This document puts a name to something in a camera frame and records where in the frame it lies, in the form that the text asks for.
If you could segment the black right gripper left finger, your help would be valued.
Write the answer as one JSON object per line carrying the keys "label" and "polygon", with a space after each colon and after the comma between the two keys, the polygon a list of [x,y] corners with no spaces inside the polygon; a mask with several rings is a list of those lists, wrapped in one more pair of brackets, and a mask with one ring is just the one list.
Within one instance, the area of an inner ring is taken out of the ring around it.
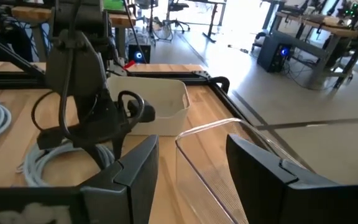
{"label": "black right gripper left finger", "polygon": [[148,224],[158,177],[157,135],[80,185],[80,224]]}

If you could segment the black computer tower blue light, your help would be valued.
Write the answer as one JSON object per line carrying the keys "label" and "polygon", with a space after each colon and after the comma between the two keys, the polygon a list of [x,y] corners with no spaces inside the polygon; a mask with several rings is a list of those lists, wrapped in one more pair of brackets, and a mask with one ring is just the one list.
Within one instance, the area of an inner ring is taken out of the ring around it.
{"label": "black computer tower blue light", "polygon": [[128,59],[133,60],[135,63],[150,63],[150,45],[136,45],[130,44],[128,46]]}

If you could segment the white plastic bin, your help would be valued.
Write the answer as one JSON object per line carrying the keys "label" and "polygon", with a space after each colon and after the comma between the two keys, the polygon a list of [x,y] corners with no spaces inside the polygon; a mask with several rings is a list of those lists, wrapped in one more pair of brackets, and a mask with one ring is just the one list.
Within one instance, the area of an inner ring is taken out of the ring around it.
{"label": "white plastic bin", "polygon": [[119,92],[128,90],[140,95],[155,109],[155,120],[136,124],[131,135],[177,136],[182,132],[190,108],[188,91],[183,82],[113,75],[107,79],[107,84],[112,100],[117,100]]}

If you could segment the wooden workbench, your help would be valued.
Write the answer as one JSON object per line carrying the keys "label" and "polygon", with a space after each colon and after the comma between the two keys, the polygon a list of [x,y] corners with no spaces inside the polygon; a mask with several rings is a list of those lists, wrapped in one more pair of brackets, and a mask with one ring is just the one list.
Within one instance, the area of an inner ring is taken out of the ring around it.
{"label": "wooden workbench", "polygon": [[[18,21],[29,22],[31,25],[35,25],[35,28],[32,28],[35,47],[37,49],[39,61],[45,62],[47,58],[47,46],[43,29],[40,24],[47,22],[50,19],[51,10],[38,7],[15,6],[12,8],[12,15]],[[128,18],[126,14],[113,13],[109,15],[109,18],[112,22],[112,27],[115,28],[115,41],[119,56],[124,58],[126,56],[125,31],[126,29],[131,28],[131,24],[135,24],[136,17],[132,13],[130,13],[130,18]]]}

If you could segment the black table clamp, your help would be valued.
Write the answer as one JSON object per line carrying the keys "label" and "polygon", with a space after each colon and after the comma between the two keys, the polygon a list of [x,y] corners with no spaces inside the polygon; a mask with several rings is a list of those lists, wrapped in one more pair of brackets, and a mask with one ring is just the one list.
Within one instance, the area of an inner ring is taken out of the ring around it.
{"label": "black table clamp", "polygon": [[220,88],[223,92],[228,93],[230,87],[230,81],[226,77],[213,77],[209,79],[210,83],[220,84]]}

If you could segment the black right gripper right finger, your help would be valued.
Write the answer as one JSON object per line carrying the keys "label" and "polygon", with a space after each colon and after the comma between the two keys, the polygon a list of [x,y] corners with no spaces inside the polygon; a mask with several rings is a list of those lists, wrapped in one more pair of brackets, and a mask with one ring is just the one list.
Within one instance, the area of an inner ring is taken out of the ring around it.
{"label": "black right gripper right finger", "polygon": [[226,155],[249,224],[358,224],[358,184],[333,182],[235,134]]}

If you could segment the clear plastic bin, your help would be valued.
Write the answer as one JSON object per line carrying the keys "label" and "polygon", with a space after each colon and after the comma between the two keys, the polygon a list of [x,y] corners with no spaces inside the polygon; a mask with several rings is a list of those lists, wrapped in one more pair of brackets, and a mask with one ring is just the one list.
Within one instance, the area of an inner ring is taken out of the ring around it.
{"label": "clear plastic bin", "polygon": [[226,118],[196,126],[175,139],[176,184],[201,224],[249,224],[229,170],[226,137],[234,134],[305,168],[273,139],[247,121]]}

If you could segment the black diagonal frame strut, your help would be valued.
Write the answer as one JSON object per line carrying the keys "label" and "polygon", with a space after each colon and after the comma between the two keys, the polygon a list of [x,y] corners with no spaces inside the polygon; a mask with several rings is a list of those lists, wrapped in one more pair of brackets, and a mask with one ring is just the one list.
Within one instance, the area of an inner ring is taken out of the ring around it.
{"label": "black diagonal frame strut", "polygon": [[16,67],[20,68],[29,75],[38,79],[45,78],[45,71],[36,65],[30,64],[26,59],[13,52],[10,48],[0,43],[0,56],[6,57],[8,62],[11,62]]}

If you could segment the wooden desk grey legs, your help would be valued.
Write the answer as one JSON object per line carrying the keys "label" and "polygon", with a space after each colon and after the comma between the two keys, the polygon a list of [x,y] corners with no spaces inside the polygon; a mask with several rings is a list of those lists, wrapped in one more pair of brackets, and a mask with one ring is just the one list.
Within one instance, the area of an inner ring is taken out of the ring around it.
{"label": "wooden desk grey legs", "polygon": [[[325,49],[319,48],[317,46],[308,44],[300,39],[299,35],[290,36],[284,32],[278,30],[278,27],[282,21],[296,21],[301,24],[300,30],[303,30],[304,26],[311,26],[316,28],[318,31],[325,30],[331,33],[332,37],[330,38],[328,45]],[[356,48],[355,53],[352,55],[350,61],[342,68],[341,72],[333,72],[325,68],[329,58],[332,56],[334,49],[338,45],[341,38],[345,38],[348,41],[353,39],[358,39],[358,30],[350,30],[344,26],[331,26],[325,23],[317,23],[311,20],[304,18],[303,16],[293,16],[285,12],[276,12],[275,19],[272,24],[272,29],[270,33],[273,37],[278,38],[284,43],[290,43],[292,46],[307,52],[318,58],[318,61],[314,64],[308,64],[303,62],[303,65],[306,65],[313,69],[313,73],[306,83],[308,89],[313,89],[317,85],[322,84],[326,78],[336,77],[336,83],[333,88],[338,89],[351,74],[351,70],[358,60],[358,47]]]}

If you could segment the grey computer tower blue light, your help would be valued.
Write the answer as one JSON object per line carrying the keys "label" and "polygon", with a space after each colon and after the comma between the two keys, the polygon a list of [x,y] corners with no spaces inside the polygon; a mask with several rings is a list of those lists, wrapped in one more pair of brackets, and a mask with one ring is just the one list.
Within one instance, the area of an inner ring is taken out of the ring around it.
{"label": "grey computer tower blue light", "polygon": [[276,37],[266,36],[257,58],[257,64],[266,72],[279,73],[291,52],[292,45],[279,41]]}

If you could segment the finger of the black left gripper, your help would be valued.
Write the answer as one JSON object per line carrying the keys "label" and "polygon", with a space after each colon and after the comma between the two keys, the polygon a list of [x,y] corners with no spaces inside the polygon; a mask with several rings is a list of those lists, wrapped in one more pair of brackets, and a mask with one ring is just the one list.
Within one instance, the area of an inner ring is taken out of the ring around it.
{"label": "finger of the black left gripper", "polygon": [[124,143],[125,136],[118,136],[112,138],[112,151],[114,154],[115,160],[118,160],[122,156],[122,147]]}
{"label": "finger of the black left gripper", "polygon": [[91,156],[101,170],[107,168],[115,161],[112,150],[105,145],[97,144],[94,146],[86,146],[84,150]]}

